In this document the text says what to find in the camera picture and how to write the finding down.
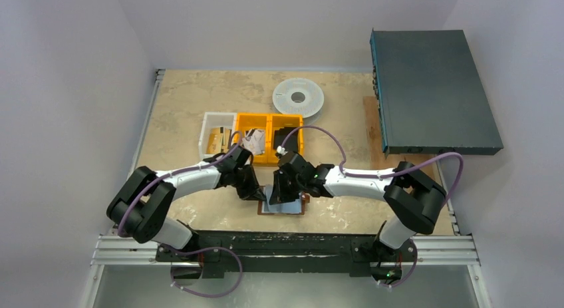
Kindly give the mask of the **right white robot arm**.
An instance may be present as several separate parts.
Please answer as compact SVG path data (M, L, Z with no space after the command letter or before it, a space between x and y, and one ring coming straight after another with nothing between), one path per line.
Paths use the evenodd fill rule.
M346 170L334 164L312 165L294 151L277 149L270 204L292 202L302 193L311 197L352 196L383 201L394 215L373 242L381 259L390 259L416 234L434 232L446 191L409 162L384 170Z

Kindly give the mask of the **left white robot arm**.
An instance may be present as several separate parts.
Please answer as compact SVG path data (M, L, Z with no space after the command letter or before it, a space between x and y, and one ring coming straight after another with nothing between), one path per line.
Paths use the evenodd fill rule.
M169 171L153 171L141 166L130 175L110 202L106 215L118 226L121 237L133 237L138 243L155 241L172 247L183 261L198 254L198 242L192 229L168 217L172 202L190 194L234 187L239 199L265 201L258 183L252 154L234 145L193 166Z

